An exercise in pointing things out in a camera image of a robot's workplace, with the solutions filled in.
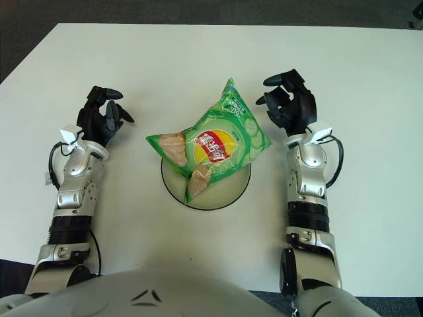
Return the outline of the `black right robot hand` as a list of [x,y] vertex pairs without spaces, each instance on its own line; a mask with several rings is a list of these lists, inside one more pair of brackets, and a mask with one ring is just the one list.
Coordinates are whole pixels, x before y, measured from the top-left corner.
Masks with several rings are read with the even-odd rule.
[[263,85],[274,89],[265,92],[256,104],[265,104],[270,120],[289,137],[305,133],[307,126],[317,121],[315,97],[295,69],[268,77]]

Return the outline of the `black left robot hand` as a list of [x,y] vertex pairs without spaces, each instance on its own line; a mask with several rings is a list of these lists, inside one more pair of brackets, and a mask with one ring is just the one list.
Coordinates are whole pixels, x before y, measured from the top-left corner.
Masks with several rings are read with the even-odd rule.
[[91,89],[77,117],[77,126],[82,128],[83,140],[93,141],[105,147],[123,126],[123,121],[135,122],[131,115],[115,102],[121,98],[122,93],[111,88],[94,86]]

